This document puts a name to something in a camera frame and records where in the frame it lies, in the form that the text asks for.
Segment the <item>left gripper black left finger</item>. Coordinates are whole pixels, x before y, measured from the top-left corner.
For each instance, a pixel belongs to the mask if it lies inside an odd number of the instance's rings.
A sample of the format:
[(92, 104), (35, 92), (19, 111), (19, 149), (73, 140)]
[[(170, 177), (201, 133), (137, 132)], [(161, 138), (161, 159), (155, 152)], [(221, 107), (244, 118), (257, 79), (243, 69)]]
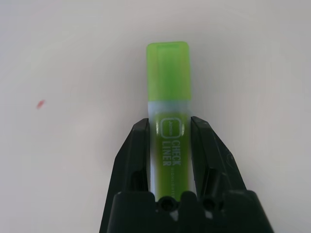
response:
[(133, 125), (116, 155), (106, 196), (99, 232), (107, 232), (114, 196), (119, 192), (148, 192), (147, 159), (149, 152), (149, 121), (144, 118)]

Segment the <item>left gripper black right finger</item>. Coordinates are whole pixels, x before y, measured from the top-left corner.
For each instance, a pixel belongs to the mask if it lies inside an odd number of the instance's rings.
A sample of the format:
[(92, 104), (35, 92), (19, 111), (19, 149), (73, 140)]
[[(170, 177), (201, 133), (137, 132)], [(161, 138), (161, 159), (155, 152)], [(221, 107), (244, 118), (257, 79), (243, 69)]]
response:
[(197, 194), (246, 189), (230, 150), (210, 124), (196, 116), (191, 117), (191, 152)]

